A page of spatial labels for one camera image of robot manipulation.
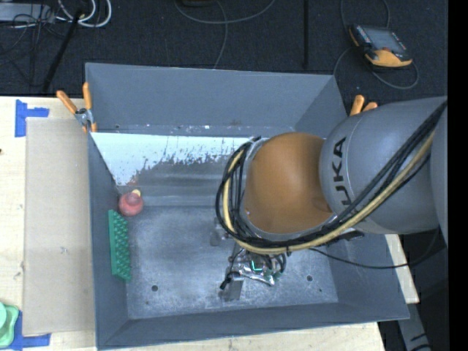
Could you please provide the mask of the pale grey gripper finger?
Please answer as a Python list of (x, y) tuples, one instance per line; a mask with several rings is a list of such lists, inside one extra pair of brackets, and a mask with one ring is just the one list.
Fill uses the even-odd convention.
[(213, 227), (210, 231), (209, 244), (210, 246), (220, 246), (223, 241), (230, 238), (229, 233), (224, 229), (217, 217), (214, 218)]
[(241, 297), (243, 279), (227, 278), (220, 285), (219, 297), (223, 301), (237, 301)]

